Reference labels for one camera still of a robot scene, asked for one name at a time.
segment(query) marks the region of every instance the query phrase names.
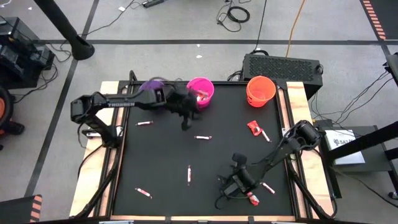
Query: purple object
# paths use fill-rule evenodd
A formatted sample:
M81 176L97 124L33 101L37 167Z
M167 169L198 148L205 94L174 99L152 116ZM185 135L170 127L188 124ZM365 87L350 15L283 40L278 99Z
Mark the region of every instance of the purple object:
M144 82L140 87L139 90L153 90L163 87L164 84L161 81L151 80Z

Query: black pole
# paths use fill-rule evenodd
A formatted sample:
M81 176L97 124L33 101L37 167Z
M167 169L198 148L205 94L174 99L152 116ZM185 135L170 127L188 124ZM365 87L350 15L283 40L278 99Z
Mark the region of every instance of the black pole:
M329 160L334 161L335 159L376 146L396 137L398 137L398 121L337 147L336 149L329 151L326 157Z
M52 24L59 32L69 41L72 47L72 55L76 60L84 60L90 58L94 54L94 47L83 40L69 23L68 18L64 15L54 0L34 0L44 14L50 19Z

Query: black mat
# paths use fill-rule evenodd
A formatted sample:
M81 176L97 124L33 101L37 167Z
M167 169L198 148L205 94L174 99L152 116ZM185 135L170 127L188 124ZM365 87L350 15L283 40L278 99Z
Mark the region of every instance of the black mat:
M273 143L254 137L247 123L257 120ZM153 120L150 126L135 126ZM211 105L202 112L202 120L182 131L182 118L168 111L130 111L122 171L114 203L114 215L213 216L213 215L293 215L284 163L266 174L265 182L276 191L254 191L259 206L247 200L214 202L219 196L217 174L226 174L234 152L256 162L270 153L280 140L277 103L273 99L263 108L246 101L245 85L218 86ZM197 140L195 135L213 136ZM192 167L191 186L187 186L187 167ZM136 192L139 187L153 199Z
M386 33L387 40L398 39L398 1L396 0L371 0L374 12Z

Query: metal stand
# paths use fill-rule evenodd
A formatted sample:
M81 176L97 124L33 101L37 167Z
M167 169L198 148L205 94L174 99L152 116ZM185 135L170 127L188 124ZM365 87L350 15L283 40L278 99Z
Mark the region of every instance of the metal stand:
M383 127L381 129L378 129L372 133L366 134L360 138L355 139L354 141L351 141L349 143L346 143L340 147L337 147L336 149L332 151L328 151L325 155L326 158L330 162L333 162L335 159L341 158L348 156L350 154L353 154L355 152L359 152L365 149L368 149L372 146L376 146L378 144L384 143L385 141L388 141L390 139L398 137L398 121L395 123L392 123L390 125L387 125L386 127ZM393 159L398 158L398 148L391 149L391 150L386 150L384 151L387 159L389 161ZM395 200L398 200L398 174L394 168L394 166L391 164L392 170L388 171L388 174L390 176L391 182L394 186L395 192L390 192L389 197Z
M76 60L90 58L94 54L94 47L83 40L69 23L54 0L34 0L44 14L50 19L52 24L60 31L64 38L69 41L72 47L72 55Z

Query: orange bucket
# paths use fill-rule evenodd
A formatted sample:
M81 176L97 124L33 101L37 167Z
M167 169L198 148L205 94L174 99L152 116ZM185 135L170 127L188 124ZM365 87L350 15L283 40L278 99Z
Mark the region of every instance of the orange bucket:
M256 108L264 106L275 96L276 87L272 80L263 76L252 78L247 87L248 103Z

